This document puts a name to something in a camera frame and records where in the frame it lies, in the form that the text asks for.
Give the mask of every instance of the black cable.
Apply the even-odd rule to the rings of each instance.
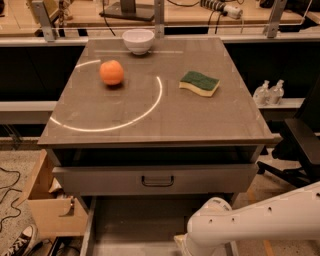
[[[112,28],[110,27],[107,19],[106,19],[106,13],[105,13],[105,3],[104,3],[104,0],[102,0],[102,13],[103,13],[103,19],[104,19],[104,22],[106,23],[107,27],[109,28],[109,30],[111,31],[111,33],[116,36],[116,34],[113,32]]]
[[[14,185],[16,185],[16,184],[18,183],[18,181],[19,181],[19,179],[20,179],[20,176],[21,176],[20,172],[18,172],[18,171],[7,171],[7,170],[5,170],[5,169],[3,169],[3,168],[1,168],[1,167],[0,167],[0,170],[3,171],[3,172],[7,172],[7,173],[17,173],[17,174],[18,174],[18,178],[17,178],[17,180],[16,180],[13,184],[0,188],[0,189],[7,188],[7,191],[4,193],[4,196],[3,196],[3,197],[1,198],[1,200],[0,200],[0,204],[1,204],[1,203],[3,202],[3,200],[4,200],[4,198],[7,196],[7,194],[8,194],[10,191],[16,191],[16,192],[22,192],[22,191],[19,190],[19,189],[12,188]],[[2,219],[0,220],[0,232],[2,231],[2,223],[3,223],[4,220],[9,219],[9,218],[16,218],[16,217],[18,217],[18,216],[21,214],[21,210],[13,206],[13,204],[14,204],[18,199],[19,199],[19,198],[16,198],[16,199],[11,203],[10,206],[11,206],[12,209],[17,210],[19,213],[18,213],[17,215],[10,215],[10,216],[6,216],[6,217],[2,218]]]
[[[198,2],[196,2],[196,3],[194,3],[194,4],[177,4],[177,3],[175,3],[175,2],[172,2],[171,0],[167,0],[169,3],[171,3],[171,4],[174,4],[174,5],[176,5],[176,6],[181,6],[181,7],[193,7],[193,6],[196,6],[197,4],[199,4],[200,2],[198,1]]]
[[[213,13],[215,13],[215,12],[216,12],[216,11],[212,11],[212,12],[211,12],[210,17],[209,17],[209,20],[208,20],[208,26],[210,26],[212,15],[213,15]]]
[[[80,250],[79,250],[77,247],[71,246],[71,245],[65,245],[65,246],[61,247],[61,248],[57,251],[57,255],[59,255],[59,252],[65,250],[65,249],[68,249],[68,248],[73,249],[73,250],[75,250],[77,253],[80,254]]]
[[[226,16],[227,13],[226,13],[226,12],[220,12],[220,13],[219,13],[219,17],[218,17],[217,24],[216,24],[216,30],[215,30],[215,32],[214,32],[215,34],[217,34],[217,32],[218,32],[218,26],[219,26],[219,22],[220,22],[220,17],[221,17],[221,15]]]

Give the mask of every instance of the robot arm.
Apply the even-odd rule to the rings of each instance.
[[[213,256],[221,245],[246,239],[316,240],[320,237],[320,182],[237,210],[212,198],[176,236],[184,256]]]

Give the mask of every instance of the green scouring pad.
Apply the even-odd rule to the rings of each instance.
[[[208,77],[196,71],[189,71],[179,83],[179,88],[189,89],[204,97],[211,97],[220,83],[219,79]]]

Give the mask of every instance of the gray tabletop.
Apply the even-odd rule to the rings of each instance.
[[[102,62],[124,68],[122,86],[99,76]],[[210,98],[179,89],[188,71],[220,79]],[[39,139],[44,148],[110,145],[263,144],[263,117],[218,38],[156,39],[136,56],[120,38],[91,40]]]

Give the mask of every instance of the drawer handle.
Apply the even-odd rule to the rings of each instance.
[[[174,176],[170,176],[168,183],[147,182],[145,176],[142,176],[141,183],[145,187],[171,187],[174,183]]]
[[[71,216],[73,216],[74,215],[74,203],[75,203],[74,197],[71,197],[69,211],[64,215],[60,215],[59,217],[71,217]]]

